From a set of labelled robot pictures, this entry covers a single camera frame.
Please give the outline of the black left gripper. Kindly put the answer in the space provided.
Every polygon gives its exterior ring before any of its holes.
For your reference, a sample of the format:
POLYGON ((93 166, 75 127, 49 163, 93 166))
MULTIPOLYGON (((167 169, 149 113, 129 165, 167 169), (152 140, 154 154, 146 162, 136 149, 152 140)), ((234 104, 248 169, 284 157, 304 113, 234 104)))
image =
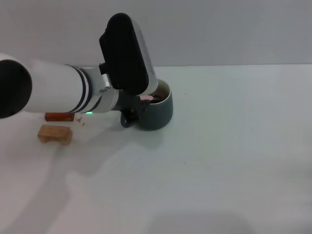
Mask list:
POLYGON ((123 112, 123 126, 131 127, 141 120, 141 112, 146 111, 152 100, 153 97, 139 97, 119 93, 114 111, 123 112))

